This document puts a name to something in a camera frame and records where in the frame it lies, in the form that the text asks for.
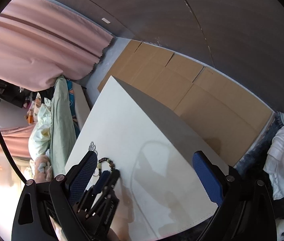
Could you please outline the peach fleece blanket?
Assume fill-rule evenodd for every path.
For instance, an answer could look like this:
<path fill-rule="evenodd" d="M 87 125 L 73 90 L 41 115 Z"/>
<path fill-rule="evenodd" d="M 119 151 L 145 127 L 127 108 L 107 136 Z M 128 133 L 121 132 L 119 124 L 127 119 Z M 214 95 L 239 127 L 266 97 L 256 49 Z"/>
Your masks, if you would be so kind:
<path fill-rule="evenodd" d="M 46 183 L 53 179 L 53 170 L 48 156 L 40 155 L 35 160 L 31 159 L 30 165 L 36 183 Z"/>

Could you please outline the green bed sheet mattress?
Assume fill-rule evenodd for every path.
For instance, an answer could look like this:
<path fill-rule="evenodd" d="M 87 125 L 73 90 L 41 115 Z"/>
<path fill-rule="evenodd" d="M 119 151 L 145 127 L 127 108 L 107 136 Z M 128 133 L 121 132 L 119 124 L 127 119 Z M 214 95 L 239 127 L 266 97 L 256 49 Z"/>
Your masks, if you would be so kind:
<path fill-rule="evenodd" d="M 65 174 L 65 166 L 76 142 L 66 79 L 60 76 L 54 85 L 51 102 L 50 159 L 53 176 Z"/>

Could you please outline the blue denim fabric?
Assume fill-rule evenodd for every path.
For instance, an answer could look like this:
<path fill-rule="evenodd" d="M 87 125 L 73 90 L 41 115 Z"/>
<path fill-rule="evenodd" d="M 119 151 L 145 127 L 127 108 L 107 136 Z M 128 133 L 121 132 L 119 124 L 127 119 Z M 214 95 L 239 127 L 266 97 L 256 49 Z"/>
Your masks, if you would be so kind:
<path fill-rule="evenodd" d="M 278 111 L 262 137 L 234 166 L 241 176 L 246 177 L 263 169 L 272 140 L 283 126 L 284 113 Z"/>

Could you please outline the pale green pillow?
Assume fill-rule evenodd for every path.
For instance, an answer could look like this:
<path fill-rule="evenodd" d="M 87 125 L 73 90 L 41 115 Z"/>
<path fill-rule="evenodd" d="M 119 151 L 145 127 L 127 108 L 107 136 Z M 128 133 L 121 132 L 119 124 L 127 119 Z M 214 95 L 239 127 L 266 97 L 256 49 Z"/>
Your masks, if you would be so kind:
<path fill-rule="evenodd" d="M 51 141 L 52 113 L 51 101 L 45 98 L 37 114 L 37 123 L 28 140 L 28 150 L 32 160 L 44 155 Z"/>

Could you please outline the flattened brown cardboard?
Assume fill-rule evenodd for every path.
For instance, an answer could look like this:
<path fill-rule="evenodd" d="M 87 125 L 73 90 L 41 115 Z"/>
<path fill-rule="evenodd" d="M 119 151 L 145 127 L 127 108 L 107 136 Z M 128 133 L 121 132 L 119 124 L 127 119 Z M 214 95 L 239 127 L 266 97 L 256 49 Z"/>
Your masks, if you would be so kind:
<path fill-rule="evenodd" d="M 246 89 L 173 51 L 130 41 L 107 72 L 174 111 L 229 165 L 258 139 L 273 111 Z"/>

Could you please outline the lower pink curtain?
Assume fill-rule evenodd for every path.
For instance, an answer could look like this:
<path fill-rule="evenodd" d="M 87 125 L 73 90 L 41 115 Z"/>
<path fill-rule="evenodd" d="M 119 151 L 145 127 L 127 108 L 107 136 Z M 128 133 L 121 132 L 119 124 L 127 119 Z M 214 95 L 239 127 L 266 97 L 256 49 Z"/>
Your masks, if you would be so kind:
<path fill-rule="evenodd" d="M 30 158 L 28 140 L 34 126 L 0 129 L 8 150 L 13 157 Z"/>

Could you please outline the pink curtain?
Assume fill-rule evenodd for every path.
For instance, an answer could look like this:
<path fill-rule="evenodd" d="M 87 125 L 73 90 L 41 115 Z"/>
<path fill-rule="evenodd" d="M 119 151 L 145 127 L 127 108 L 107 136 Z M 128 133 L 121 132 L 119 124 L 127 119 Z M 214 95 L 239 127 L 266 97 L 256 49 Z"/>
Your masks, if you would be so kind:
<path fill-rule="evenodd" d="M 48 0 L 12 0 L 0 13 L 0 79 L 31 91 L 81 80 L 113 36 Z"/>
<path fill-rule="evenodd" d="M 30 158 L 28 140 L 34 126 L 0 129 L 8 150 L 13 157 Z"/>

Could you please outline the dark hanging clothes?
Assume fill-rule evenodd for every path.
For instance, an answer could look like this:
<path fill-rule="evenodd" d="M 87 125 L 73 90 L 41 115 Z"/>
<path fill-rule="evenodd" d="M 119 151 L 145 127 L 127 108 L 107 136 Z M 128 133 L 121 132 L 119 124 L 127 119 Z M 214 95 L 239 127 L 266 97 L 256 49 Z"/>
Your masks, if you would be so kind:
<path fill-rule="evenodd" d="M 0 102 L 4 100 L 19 108 L 23 108 L 25 103 L 28 103 L 29 98 L 33 96 L 33 92 L 8 83 L 0 79 Z"/>

